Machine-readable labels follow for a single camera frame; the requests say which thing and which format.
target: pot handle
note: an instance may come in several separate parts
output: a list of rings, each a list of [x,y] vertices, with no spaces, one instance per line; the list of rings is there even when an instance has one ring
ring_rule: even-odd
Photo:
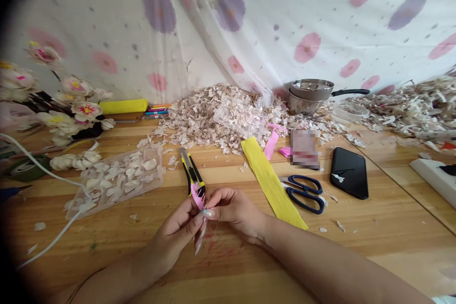
[[[371,91],[369,89],[346,89],[346,90],[338,90],[331,93],[331,96],[339,96],[345,94],[364,94],[367,95]]]

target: forearm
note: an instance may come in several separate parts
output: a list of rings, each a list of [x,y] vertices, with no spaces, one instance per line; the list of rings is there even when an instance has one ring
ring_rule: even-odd
[[[274,217],[267,218],[259,244],[323,303],[432,303],[383,267]]]
[[[153,266],[144,263],[144,250],[93,274],[77,291],[71,304],[125,303],[158,280]],[[56,294],[49,302],[67,303],[80,283]]]

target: black smartphone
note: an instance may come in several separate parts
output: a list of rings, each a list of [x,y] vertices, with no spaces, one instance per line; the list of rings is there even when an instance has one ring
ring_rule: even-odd
[[[364,157],[341,147],[332,155],[331,184],[360,200],[369,198]]]

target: stainless steel pot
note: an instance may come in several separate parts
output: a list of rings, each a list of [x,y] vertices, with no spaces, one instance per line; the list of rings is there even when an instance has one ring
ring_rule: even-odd
[[[367,89],[346,89],[333,92],[334,83],[318,78],[306,78],[293,81],[291,83],[290,93],[301,99],[308,101],[324,101],[330,96],[343,94],[369,94]]]
[[[290,98],[288,99],[287,102],[287,107],[288,107],[288,112],[291,115],[296,115],[296,114],[302,114],[302,115],[312,115],[314,114],[317,110],[320,109],[320,107],[323,105],[323,103],[326,101],[324,100],[319,100],[319,101],[314,101],[314,100],[308,100],[305,98],[301,98],[299,96],[296,96],[292,93],[291,88],[288,89]],[[335,92],[330,93],[330,96],[338,96],[338,95],[343,95],[343,94],[369,94],[371,91],[368,89],[346,89],[346,90],[338,90]]]

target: white fabric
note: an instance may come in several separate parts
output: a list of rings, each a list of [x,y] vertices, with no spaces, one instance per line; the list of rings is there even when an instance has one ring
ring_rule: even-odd
[[[52,95],[57,80],[24,51],[29,40],[51,43],[69,73],[114,99],[159,104],[224,81],[265,103],[298,78],[387,92],[447,71],[456,56],[454,0],[228,0],[234,12],[220,11],[221,0],[170,0],[169,11],[151,1],[21,0],[6,59],[34,70]],[[150,12],[162,18],[155,28]]]

